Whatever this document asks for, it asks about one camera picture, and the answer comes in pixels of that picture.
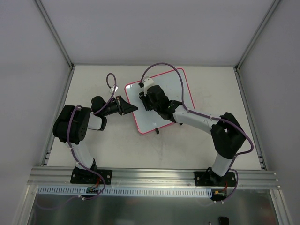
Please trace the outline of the pink framed whiteboard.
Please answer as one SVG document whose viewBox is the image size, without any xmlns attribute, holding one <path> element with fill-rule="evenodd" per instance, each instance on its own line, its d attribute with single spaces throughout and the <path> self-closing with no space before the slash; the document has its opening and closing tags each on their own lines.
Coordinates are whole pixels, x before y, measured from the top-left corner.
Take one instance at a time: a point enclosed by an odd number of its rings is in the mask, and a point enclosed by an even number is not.
<svg viewBox="0 0 300 225">
<path fill-rule="evenodd" d="M 184 69 L 170 70 L 151 76 L 151 78 L 155 82 L 154 87 L 147 91 L 147 94 L 154 94 L 151 111 L 146 111 L 139 99 L 139 93 L 143 91 L 143 88 L 138 85 L 139 81 L 127 84 L 124 88 L 128 102 L 138 107 L 138 110 L 133 112 L 133 116 L 137 130 L 142 135 L 155 131 L 155 128 L 163 128 L 173 123 L 163 119 L 157 110 L 162 109 L 169 113 L 177 102 L 184 102 L 189 109 L 195 108 Z"/>
</svg>

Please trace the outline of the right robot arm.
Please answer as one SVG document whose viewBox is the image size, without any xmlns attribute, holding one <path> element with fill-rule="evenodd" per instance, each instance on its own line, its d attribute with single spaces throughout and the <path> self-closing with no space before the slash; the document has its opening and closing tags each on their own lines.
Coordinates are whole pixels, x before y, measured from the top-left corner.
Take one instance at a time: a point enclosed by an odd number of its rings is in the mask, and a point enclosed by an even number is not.
<svg viewBox="0 0 300 225">
<path fill-rule="evenodd" d="M 139 98 L 147 111 L 154 110 L 164 120 L 187 124 L 211 135 L 217 155 L 202 178 L 206 185 L 221 185 L 236 157 L 254 149 L 253 142 L 233 114 L 226 112 L 214 117 L 189 110 L 183 101 L 170 100 L 159 85 L 139 83 L 139 86 L 143 88 Z"/>
</svg>

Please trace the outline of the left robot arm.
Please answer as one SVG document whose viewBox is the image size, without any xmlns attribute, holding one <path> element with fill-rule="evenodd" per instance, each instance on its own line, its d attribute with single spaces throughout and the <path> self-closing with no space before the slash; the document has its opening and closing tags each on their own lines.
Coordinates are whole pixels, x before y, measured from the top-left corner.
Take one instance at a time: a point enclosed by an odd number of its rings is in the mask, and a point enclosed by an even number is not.
<svg viewBox="0 0 300 225">
<path fill-rule="evenodd" d="M 75 160 L 70 183 L 111 184 L 112 171 L 97 168 L 96 160 L 91 156 L 84 139 L 88 130 L 104 131 L 107 116 L 112 114 L 126 115 L 138 110 L 126 102 L 122 96 L 112 97 L 108 102 L 101 96 L 91 100 L 91 108 L 65 105 L 56 119 L 52 133 L 60 142 L 69 147 Z"/>
</svg>

